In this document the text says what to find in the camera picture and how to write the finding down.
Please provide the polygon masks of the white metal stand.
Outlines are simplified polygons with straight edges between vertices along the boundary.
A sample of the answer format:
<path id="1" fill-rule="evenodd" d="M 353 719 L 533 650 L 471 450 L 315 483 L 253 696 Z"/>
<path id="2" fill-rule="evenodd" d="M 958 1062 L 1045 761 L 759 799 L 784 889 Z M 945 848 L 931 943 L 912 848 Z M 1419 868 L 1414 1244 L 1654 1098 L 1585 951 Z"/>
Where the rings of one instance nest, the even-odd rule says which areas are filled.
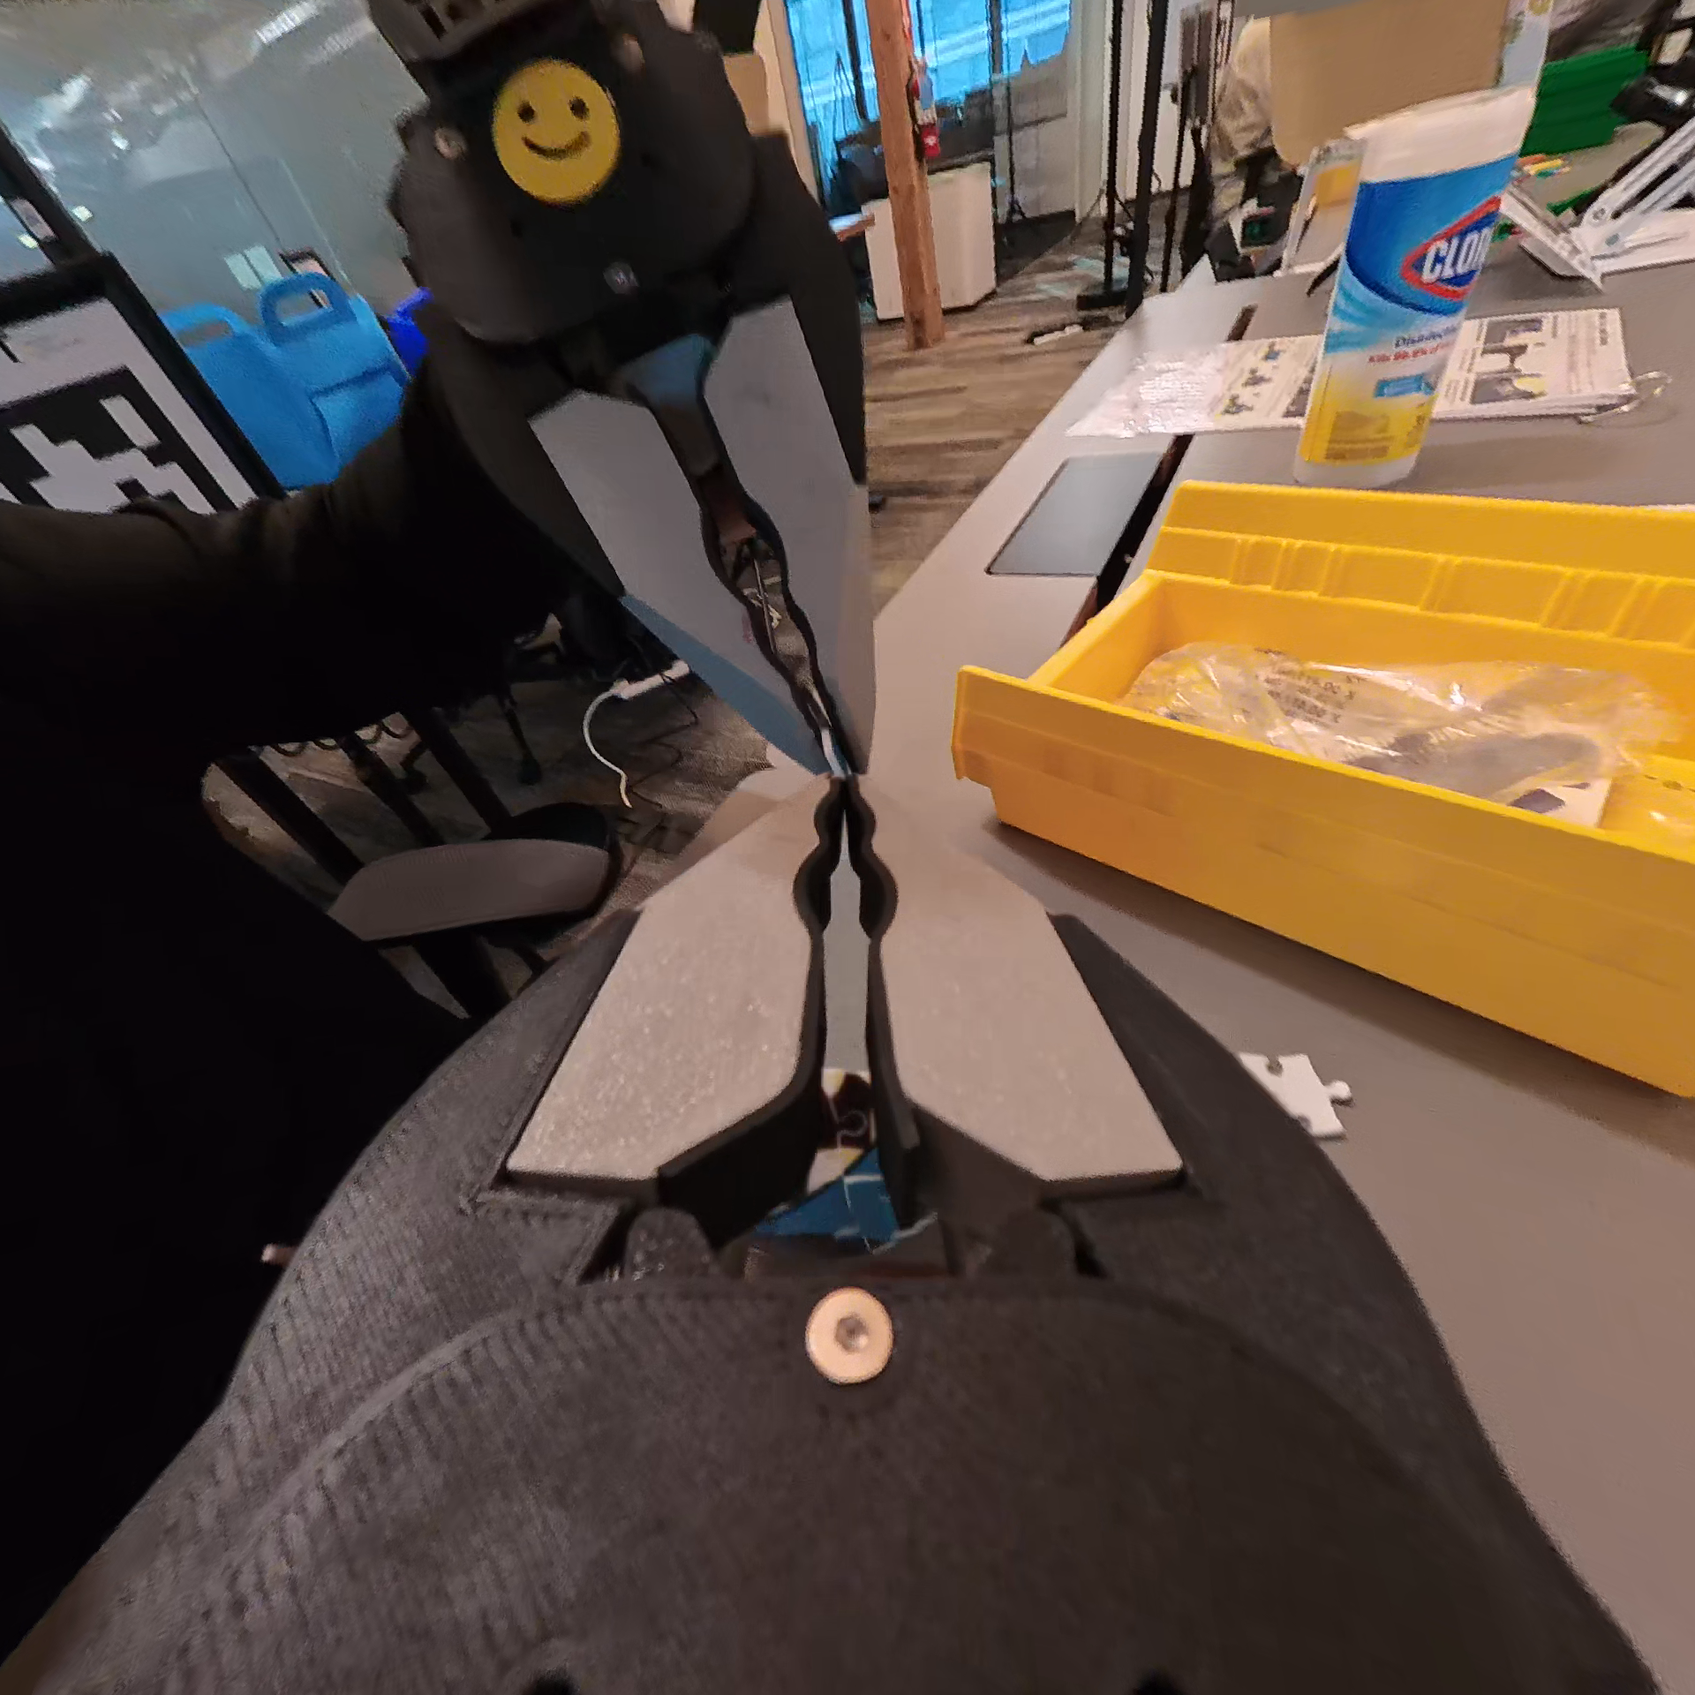
<path id="1" fill-rule="evenodd" d="M 1607 147 L 1525 157 L 1502 196 L 1519 247 L 1552 277 L 1604 288 L 1628 270 L 1693 265 L 1693 120 Z"/>

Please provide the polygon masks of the white cabinet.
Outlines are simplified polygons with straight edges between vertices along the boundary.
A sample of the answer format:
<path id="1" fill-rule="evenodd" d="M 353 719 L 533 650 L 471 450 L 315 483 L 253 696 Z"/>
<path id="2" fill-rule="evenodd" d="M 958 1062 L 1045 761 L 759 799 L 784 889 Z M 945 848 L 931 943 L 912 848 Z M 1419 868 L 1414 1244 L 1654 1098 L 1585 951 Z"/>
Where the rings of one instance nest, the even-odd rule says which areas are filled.
<path id="1" fill-rule="evenodd" d="M 958 163 L 928 176 L 931 226 L 937 244 L 941 304 L 945 314 L 981 304 L 999 288 L 994 166 Z M 873 314 L 880 321 L 902 316 L 902 284 L 888 199 L 867 202 L 864 251 L 870 265 Z"/>

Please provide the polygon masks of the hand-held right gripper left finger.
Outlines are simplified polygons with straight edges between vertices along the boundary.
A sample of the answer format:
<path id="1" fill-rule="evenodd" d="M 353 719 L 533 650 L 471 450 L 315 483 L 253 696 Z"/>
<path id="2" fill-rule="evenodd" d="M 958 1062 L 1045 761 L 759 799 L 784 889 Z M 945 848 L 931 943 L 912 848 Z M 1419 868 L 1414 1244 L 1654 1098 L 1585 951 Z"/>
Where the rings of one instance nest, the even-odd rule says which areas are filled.
<path id="1" fill-rule="evenodd" d="M 815 777 L 663 884 L 540 1090 L 506 1182 L 751 1234 L 823 1137 L 831 875 L 844 784 Z"/>

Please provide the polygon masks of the green plastic crate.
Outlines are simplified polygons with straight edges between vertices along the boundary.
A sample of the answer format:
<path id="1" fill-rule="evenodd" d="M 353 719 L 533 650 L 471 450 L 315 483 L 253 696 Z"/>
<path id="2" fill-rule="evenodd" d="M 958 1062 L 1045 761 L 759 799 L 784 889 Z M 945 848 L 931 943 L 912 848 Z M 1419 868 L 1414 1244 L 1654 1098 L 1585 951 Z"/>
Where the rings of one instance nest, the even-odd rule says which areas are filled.
<path id="1" fill-rule="evenodd" d="M 1568 154 L 1608 144 L 1620 125 L 1615 98 L 1647 71 L 1649 53 L 1631 43 L 1549 59 L 1519 154 Z"/>

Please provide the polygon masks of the blue shark puzzle ball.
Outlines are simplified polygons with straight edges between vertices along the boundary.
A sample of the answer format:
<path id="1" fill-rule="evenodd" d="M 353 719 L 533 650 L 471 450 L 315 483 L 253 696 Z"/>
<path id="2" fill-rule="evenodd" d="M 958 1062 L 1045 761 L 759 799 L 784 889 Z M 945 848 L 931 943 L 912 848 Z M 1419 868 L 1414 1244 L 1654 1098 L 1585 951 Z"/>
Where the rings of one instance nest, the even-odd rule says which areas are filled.
<path id="1" fill-rule="evenodd" d="M 928 1221 L 899 1221 L 883 1172 L 870 1077 L 863 1070 L 823 1070 L 823 1106 L 824 1127 L 805 1191 L 768 1214 L 756 1238 L 873 1254 L 921 1234 Z"/>

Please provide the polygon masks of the printed paper sheet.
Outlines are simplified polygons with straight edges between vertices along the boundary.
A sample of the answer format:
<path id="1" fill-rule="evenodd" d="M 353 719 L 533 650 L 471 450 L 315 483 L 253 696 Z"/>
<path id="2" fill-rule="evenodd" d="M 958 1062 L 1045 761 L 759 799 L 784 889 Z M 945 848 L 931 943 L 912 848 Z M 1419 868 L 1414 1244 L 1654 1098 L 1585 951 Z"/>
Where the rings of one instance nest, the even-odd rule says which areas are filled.
<path id="1" fill-rule="evenodd" d="M 1581 418 L 1634 401 L 1620 307 L 1552 307 L 1467 320 L 1434 420 Z"/>

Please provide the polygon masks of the wooden post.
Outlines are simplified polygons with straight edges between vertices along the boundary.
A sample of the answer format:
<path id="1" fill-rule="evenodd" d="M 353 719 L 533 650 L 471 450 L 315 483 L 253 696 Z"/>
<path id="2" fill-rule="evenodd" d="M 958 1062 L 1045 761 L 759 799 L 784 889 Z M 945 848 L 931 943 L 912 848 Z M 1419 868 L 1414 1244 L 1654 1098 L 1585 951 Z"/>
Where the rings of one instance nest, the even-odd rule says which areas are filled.
<path id="1" fill-rule="evenodd" d="M 905 2 L 864 2 L 886 186 L 902 288 L 902 326 L 912 350 L 944 343 L 937 244 L 928 202 L 928 170 L 918 123 L 918 51 Z"/>

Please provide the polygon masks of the clear plastic bag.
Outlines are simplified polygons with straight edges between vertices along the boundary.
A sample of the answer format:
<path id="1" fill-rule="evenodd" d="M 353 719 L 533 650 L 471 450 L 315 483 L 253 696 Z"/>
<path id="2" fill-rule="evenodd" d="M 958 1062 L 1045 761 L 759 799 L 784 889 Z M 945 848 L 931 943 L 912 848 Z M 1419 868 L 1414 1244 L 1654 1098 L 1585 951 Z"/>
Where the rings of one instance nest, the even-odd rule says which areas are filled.
<path id="1" fill-rule="evenodd" d="M 1588 826 L 1600 825 L 1615 784 L 1686 729 L 1666 693 L 1607 667 L 1527 660 L 1339 666 L 1226 641 L 1154 656 L 1117 703 Z"/>

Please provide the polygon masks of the person's left forearm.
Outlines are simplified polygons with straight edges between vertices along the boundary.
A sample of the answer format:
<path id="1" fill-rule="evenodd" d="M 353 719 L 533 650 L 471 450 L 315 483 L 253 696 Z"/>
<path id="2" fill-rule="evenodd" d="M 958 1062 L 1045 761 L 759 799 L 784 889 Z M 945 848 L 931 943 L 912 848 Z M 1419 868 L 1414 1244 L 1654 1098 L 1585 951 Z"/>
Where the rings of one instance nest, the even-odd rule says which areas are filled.
<path id="1" fill-rule="evenodd" d="M 451 706 L 585 581 L 428 376 L 334 480 L 237 513 L 3 509 L 3 777 L 200 773 Z"/>

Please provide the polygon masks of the printed paper in sleeve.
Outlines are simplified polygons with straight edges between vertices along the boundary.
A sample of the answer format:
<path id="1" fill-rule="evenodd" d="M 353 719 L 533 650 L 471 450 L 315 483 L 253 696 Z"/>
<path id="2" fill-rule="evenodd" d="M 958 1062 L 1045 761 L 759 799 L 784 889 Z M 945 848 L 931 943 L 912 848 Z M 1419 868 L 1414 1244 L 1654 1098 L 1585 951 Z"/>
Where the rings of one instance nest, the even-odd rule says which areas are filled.
<path id="1" fill-rule="evenodd" d="M 1071 422 L 1073 438 L 1150 438 L 1297 430 L 1321 334 L 1278 334 L 1146 353 Z"/>

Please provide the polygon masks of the yellow plastic bin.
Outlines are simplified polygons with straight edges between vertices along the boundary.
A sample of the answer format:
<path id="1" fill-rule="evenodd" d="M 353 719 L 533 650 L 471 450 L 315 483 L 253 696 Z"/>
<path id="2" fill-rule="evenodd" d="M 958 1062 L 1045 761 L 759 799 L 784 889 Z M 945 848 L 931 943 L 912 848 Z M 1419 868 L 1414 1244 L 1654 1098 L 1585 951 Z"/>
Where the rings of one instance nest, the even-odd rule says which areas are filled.
<path id="1" fill-rule="evenodd" d="M 1607 667 L 1674 715 L 1582 826 L 1122 706 L 1182 640 Z M 955 773 L 1004 825 L 1693 1095 L 1693 509 L 1177 487 L 1146 571 L 1032 676 L 965 666 Z"/>

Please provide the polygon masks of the black tripod stand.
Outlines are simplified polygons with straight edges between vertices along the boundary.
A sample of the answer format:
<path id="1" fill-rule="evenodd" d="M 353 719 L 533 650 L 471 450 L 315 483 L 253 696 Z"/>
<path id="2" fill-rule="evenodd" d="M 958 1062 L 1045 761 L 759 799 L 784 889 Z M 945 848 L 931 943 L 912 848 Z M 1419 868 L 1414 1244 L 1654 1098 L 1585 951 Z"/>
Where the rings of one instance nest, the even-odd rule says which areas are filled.
<path id="1" fill-rule="evenodd" d="M 1200 170 L 1197 2 L 1073 2 L 1071 114 L 1084 321 L 1130 316 L 1182 280 Z"/>

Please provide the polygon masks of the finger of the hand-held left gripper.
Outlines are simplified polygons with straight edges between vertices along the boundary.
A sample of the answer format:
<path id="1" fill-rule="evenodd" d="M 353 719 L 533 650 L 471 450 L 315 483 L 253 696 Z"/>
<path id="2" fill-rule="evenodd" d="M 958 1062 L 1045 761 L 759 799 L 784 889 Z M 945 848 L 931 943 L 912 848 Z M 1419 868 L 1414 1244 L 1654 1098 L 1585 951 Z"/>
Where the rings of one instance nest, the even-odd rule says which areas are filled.
<path id="1" fill-rule="evenodd" d="M 779 662 L 752 616 L 709 564 L 707 507 L 676 458 L 661 420 L 628 401 L 575 391 L 532 420 L 601 541 L 628 607 L 756 731 L 790 761 L 828 774 L 823 711 L 802 693 L 802 660 Z"/>
<path id="2" fill-rule="evenodd" d="M 752 516 L 772 528 L 788 611 L 807 650 L 797 679 L 863 774 L 877 719 L 870 505 L 792 298 L 733 316 L 707 371 L 707 414 Z"/>

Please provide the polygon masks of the cardboard panel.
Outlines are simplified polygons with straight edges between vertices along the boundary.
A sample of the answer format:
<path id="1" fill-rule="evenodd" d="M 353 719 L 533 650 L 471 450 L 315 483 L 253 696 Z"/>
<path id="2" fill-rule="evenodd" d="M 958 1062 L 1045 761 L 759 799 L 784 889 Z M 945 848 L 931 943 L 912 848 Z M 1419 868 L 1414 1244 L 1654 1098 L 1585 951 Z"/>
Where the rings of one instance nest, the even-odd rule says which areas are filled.
<path id="1" fill-rule="evenodd" d="M 1269 17 L 1269 123 L 1301 166 L 1352 123 L 1497 85 L 1507 2 L 1342 2 Z"/>

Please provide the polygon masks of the black white patterned board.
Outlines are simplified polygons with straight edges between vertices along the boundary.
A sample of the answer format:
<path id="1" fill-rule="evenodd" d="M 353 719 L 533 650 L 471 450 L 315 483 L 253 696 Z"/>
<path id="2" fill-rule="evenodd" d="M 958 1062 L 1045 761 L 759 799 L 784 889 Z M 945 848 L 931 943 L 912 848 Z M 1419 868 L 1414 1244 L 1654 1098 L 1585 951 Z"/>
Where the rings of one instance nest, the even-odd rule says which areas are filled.
<path id="1" fill-rule="evenodd" d="M 163 497 L 232 513 L 282 494 L 129 270 L 99 251 L 3 131 L 3 229 L 40 265 L 3 280 L 3 497 L 112 513 Z"/>

